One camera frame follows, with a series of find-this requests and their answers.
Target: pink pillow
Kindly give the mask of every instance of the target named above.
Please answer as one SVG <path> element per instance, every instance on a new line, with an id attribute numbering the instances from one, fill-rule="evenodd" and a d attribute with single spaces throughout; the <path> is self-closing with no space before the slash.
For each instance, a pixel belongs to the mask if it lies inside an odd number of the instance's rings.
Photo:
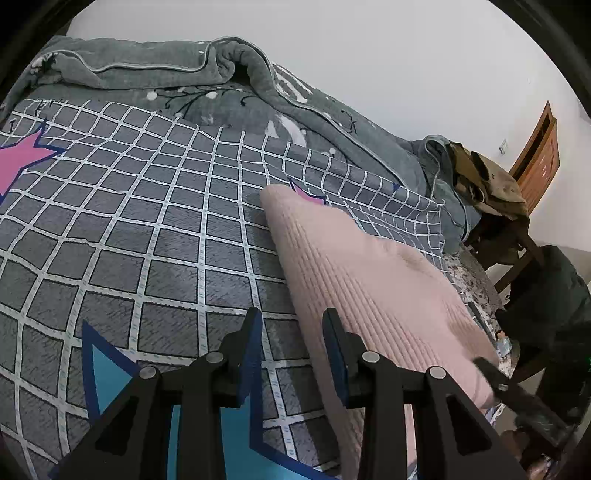
<path id="1" fill-rule="evenodd" d="M 492 390 L 472 364 L 498 357 L 445 276 L 413 247 L 361 231 L 345 212 L 310 202 L 286 186 L 270 185 L 261 202 L 330 424 L 340 448 L 343 480 L 357 477 L 363 412 L 338 399 L 322 338 L 326 308 L 346 330 L 397 365 L 424 372 L 441 365 L 479 407 Z M 407 407 L 408 462 L 416 459 Z"/>

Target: wooden chair backrest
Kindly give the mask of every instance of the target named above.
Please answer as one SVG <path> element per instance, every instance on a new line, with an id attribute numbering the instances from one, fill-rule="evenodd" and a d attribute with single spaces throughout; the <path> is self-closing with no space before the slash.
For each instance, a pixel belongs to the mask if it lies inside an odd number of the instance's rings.
<path id="1" fill-rule="evenodd" d="M 521 189 L 529 213 L 538 205 L 558 167 L 560 158 L 556 118 L 552 115 L 550 102 L 547 102 L 534 132 L 509 171 Z"/>

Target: pink star print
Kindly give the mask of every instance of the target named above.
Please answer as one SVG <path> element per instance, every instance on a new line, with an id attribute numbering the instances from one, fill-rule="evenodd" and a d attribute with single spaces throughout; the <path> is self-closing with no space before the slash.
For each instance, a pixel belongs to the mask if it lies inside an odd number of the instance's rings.
<path id="1" fill-rule="evenodd" d="M 40 144 L 45 128 L 46 123 L 43 123 L 14 145 L 0 147 L 0 203 L 25 168 L 66 151 L 65 148 Z"/>
<path id="2" fill-rule="evenodd" d="M 289 179 L 290 181 L 290 185 L 291 185 L 291 189 L 296 192 L 300 197 L 302 197 L 305 200 L 308 200 L 309 202 L 312 203 L 316 203 L 318 205 L 326 205 L 326 195 L 312 195 L 310 193 L 308 193 L 307 191 L 303 190 L 300 188 L 300 186 L 294 182 L 292 179 Z"/>

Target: white wall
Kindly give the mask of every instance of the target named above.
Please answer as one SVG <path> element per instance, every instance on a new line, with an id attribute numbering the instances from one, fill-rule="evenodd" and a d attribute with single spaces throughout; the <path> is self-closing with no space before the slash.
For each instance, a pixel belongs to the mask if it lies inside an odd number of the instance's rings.
<path id="1" fill-rule="evenodd" d="M 531 233 L 591 251 L 589 119 L 554 64 L 487 0 L 97 0 L 69 35 L 241 36 L 398 136 L 443 134 L 506 168 L 550 100 L 562 165 Z"/>

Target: metal screw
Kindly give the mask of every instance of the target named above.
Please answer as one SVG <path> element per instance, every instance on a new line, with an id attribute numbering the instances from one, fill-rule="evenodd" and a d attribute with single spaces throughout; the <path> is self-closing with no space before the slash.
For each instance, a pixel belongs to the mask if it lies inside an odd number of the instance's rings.
<path id="1" fill-rule="evenodd" d="M 431 367 L 429 369 L 429 375 L 438 380 L 442 380 L 447 375 L 447 372 L 441 367 Z"/>
<path id="2" fill-rule="evenodd" d="M 139 377 L 144 380 L 152 378 L 154 375 L 156 375 L 156 369 L 154 367 L 143 367 L 143 369 L 139 371 Z"/>
<path id="3" fill-rule="evenodd" d="M 374 364 L 379 360 L 379 353 L 368 350 L 361 355 L 361 358 L 369 364 Z"/>
<path id="4" fill-rule="evenodd" d="M 223 360 L 223 353 L 221 352 L 209 352 L 205 356 L 205 360 L 207 360 L 211 364 L 218 364 Z"/>

